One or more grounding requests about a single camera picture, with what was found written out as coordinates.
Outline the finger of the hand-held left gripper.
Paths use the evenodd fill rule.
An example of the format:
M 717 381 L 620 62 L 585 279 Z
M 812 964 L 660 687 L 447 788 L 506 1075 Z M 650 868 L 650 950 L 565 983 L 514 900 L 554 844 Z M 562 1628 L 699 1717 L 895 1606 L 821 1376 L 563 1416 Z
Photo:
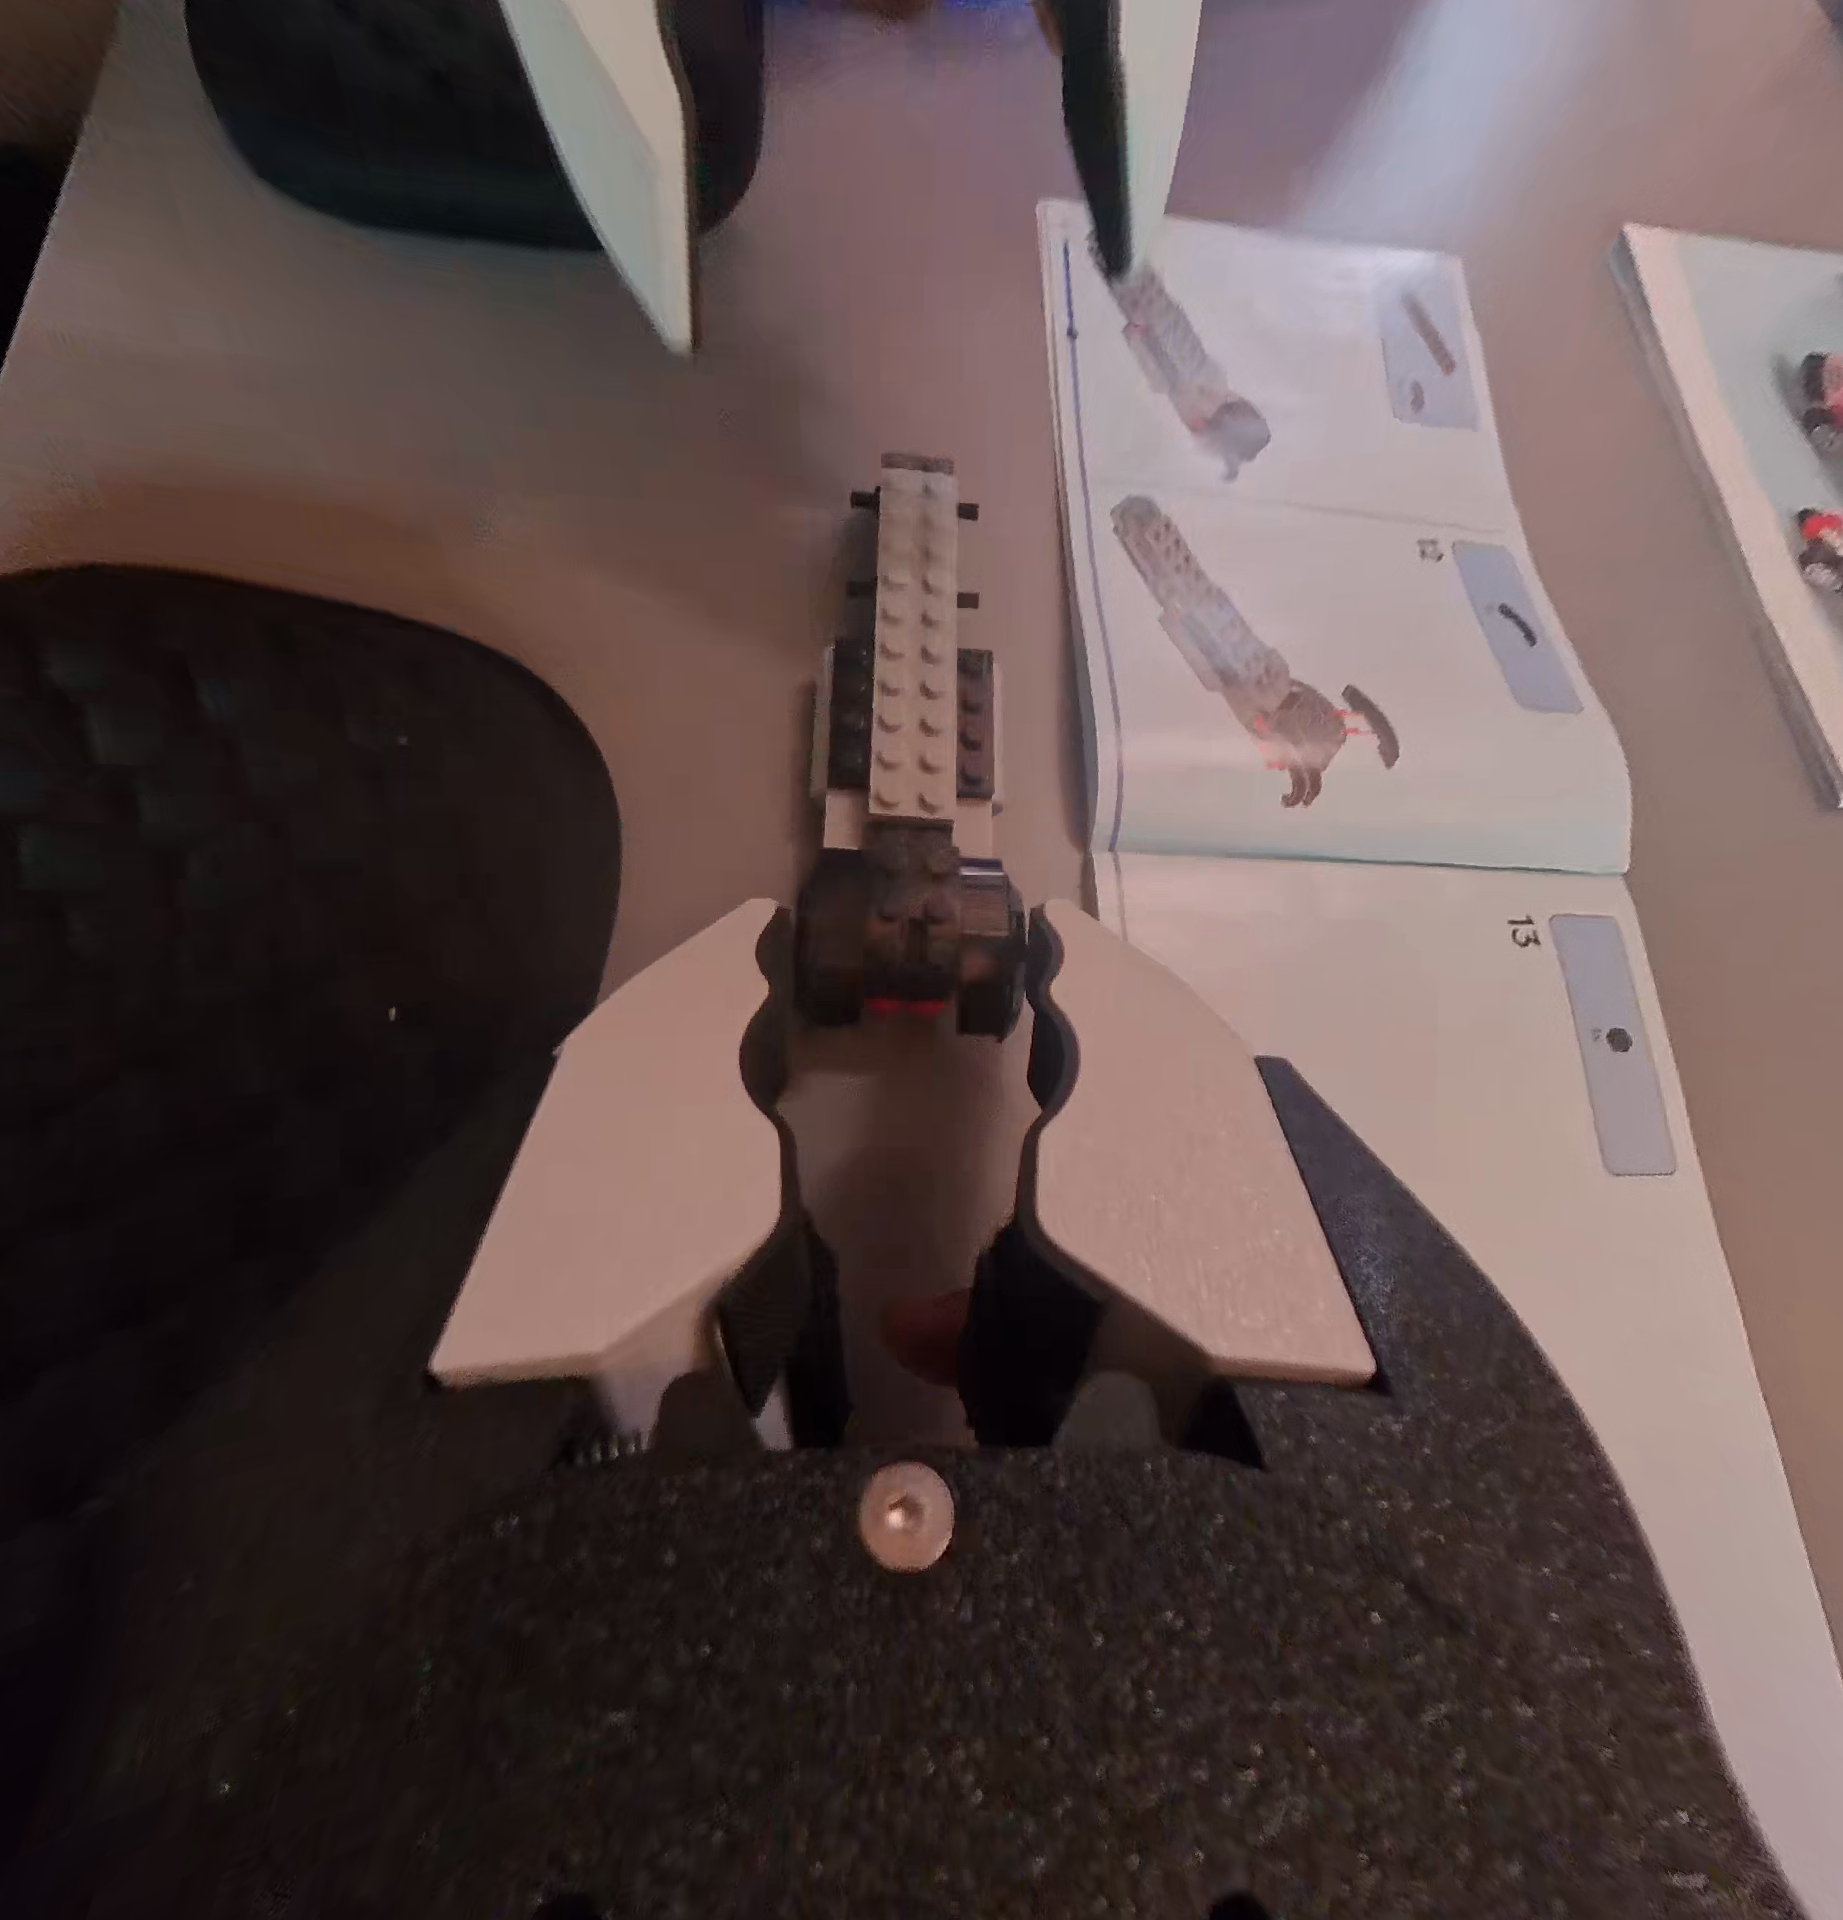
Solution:
M 765 134 L 761 2 L 502 2 L 524 84 L 600 250 L 676 356 L 699 347 L 699 245 Z
M 1137 270 L 1167 211 L 1201 2 L 1063 2 L 1061 115 L 1107 281 Z

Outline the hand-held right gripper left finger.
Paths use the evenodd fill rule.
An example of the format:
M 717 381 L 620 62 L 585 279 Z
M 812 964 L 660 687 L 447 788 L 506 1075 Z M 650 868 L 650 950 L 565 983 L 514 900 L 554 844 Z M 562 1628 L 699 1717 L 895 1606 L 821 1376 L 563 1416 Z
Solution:
M 742 1043 L 775 995 L 774 900 L 745 900 L 575 1026 L 428 1354 L 447 1389 L 667 1389 L 786 1212 L 777 1092 Z

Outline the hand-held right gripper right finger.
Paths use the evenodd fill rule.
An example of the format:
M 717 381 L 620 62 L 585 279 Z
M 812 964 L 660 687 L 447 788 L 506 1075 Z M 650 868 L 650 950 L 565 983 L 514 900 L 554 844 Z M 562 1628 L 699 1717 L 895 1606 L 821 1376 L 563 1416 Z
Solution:
M 1072 900 L 1031 922 L 1026 1232 L 1226 1380 L 1365 1385 L 1362 1322 L 1244 1037 Z

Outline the grey and black lego model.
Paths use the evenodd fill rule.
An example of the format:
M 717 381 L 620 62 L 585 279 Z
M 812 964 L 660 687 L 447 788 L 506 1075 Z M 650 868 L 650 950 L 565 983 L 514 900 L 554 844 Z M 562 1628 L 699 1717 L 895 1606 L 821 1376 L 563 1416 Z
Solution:
M 1003 677 L 959 622 L 957 539 L 979 507 L 949 456 L 889 449 L 852 511 L 868 623 L 831 641 L 812 686 L 818 844 L 795 895 L 804 1020 L 952 1020 L 1005 1042 L 1019 1017 L 1029 910 L 1000 857 Z

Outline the open lego instruction booklet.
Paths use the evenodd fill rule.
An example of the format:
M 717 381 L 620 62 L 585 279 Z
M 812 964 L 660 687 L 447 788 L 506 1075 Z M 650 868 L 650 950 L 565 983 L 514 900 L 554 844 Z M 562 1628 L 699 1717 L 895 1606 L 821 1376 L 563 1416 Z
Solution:
M 1106 922 L 1288 1061 L 1531 1322 L 1709 1712 L 1843 1906 L 1843 1672 L 1462 266 L 1035 211 Z

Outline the closed lego instruction booklet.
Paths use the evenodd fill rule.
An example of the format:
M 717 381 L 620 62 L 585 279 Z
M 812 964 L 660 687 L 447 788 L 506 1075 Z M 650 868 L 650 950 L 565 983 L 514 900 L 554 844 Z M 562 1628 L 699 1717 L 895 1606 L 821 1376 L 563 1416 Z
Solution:
M 1843 252 L 1628 224 L 1613 272 L 1773 683 L 1843 807 Z

